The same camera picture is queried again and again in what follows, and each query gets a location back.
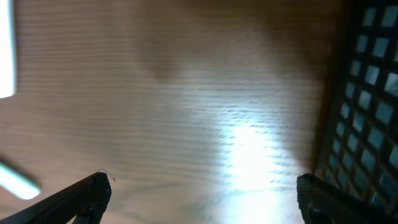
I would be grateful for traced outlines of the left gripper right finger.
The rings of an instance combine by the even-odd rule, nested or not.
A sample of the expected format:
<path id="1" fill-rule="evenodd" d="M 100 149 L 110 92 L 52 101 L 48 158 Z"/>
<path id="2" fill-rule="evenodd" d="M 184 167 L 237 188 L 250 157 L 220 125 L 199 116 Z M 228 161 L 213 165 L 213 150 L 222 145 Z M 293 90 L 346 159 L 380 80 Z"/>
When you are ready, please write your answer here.
<path id="1" fill-rule="evenodd" d="M 313 174 L 297 177 L 297 201 L 305 224 L 397 224 L 379 207 L 366 204 Z"/>

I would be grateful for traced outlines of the white plastic fork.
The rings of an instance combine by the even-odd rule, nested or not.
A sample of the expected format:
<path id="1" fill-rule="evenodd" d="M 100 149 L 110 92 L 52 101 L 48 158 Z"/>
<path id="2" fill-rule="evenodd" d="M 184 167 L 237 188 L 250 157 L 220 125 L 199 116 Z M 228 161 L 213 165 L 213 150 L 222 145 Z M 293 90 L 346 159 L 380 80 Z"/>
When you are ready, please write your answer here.
<path id="1" fill-rule="evenodd" d="M 3 163 L 1 163 L 1 187 L 23 200 L 33 199 L 41 193 L 37 184 Z"/>
<path id="2" fill-rule="evenodd" d="M 17 55 L 13 0 L 1 0 L 0 26 L 1 98 L 8 98 L 16 93 L 17 88 Z"/>

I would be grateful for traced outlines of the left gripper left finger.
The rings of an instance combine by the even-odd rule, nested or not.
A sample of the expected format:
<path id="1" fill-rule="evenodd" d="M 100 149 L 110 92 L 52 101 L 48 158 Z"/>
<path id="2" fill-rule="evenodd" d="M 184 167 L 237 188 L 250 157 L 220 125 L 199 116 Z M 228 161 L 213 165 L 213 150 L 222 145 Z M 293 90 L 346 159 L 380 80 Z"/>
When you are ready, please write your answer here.
<path id="1" fill-rule="evenodd" d="M 107 174 L 95 172 L 79 182 L 1 220 L 1 224 L 99 223 L 111 198 Z"/>

